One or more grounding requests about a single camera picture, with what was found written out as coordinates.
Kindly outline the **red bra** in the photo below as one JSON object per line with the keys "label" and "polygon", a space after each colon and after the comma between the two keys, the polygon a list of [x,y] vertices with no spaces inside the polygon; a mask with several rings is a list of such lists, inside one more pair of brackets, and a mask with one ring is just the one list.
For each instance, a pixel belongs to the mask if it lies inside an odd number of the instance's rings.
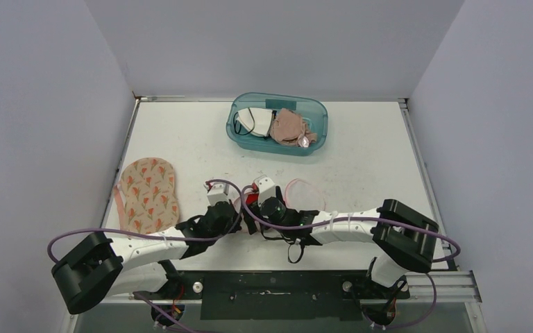
{"label": "red bra", "polygon": [[246,195],[244,199],[244,204],[241,205],[241,207],[247,207],[249,209],[257,209],[258,208],[258,193],[249,193]]}

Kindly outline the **white mesh laundry bag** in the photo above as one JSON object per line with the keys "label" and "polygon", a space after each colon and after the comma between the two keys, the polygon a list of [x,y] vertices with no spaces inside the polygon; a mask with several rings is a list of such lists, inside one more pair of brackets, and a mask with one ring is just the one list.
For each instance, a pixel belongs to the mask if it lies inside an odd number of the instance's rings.
{"label": "white mesh laundry bag", "polygon": [[[249,190],[247,194],[249,193],[257,192],[252,186],[252,190]],[[291,180],[284,187],[277,185],[276,194],[276,198],[280,200],[286,208],[290,208],[298,212],[302,210],[322,211],[326,208],[325,196],[322,194],[322,192],[315,185],[312,185],[308,181],[301,178],[295,178]],[[269,229],[268,226],[265,226],[264,224],[259,223],[250,217],[248,212],[241,207],[242,200],[240,197],[233,201],[233,205],[243,214],[244,221],[242,222],[242,228],[249,234],[253,234],[258,231],[264,232]],[[257,209],[252,209],[252,211],[254,214],[260,216],[259,206]]]}

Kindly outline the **beige bra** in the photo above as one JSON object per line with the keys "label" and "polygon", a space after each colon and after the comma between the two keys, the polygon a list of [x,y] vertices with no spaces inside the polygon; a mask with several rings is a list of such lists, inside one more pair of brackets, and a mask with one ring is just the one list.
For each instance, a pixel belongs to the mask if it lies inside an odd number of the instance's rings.
{"label": "beige bra", "polygon": [[309,148],[318,138],[302,116],[286,108],[277,113],[270,137],[283,146],[300,148]]}

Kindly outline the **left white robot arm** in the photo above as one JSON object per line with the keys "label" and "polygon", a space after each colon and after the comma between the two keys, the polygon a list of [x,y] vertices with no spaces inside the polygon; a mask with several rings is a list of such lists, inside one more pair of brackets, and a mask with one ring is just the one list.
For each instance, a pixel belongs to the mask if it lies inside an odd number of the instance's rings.
{"label": "left white robot arm", "polygon": [[146,291],[174,297],[180,276],[172,261],[199,255],[239,228],[232,203],[209,206],[198,215],[153,234],[86,229],[86,238],[57,259],[51,274],[70,314],[81,314],[104,298]]}

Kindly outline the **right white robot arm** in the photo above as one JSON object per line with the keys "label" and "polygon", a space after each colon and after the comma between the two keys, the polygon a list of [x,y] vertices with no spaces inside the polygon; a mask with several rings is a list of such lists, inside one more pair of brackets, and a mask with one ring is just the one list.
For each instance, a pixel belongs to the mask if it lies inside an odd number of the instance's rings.
{"label": "right white robot arm", "polygon": [[241,209],[259,224],[274,229],[301,248],[334,242],[375,244],[382,254],[374,257],[365,277],[366,292],[383,297],[404,274],[429,273],[434,261],[438,224],[395,199],[360,212],[338,213],[295,210],[271,197]]}

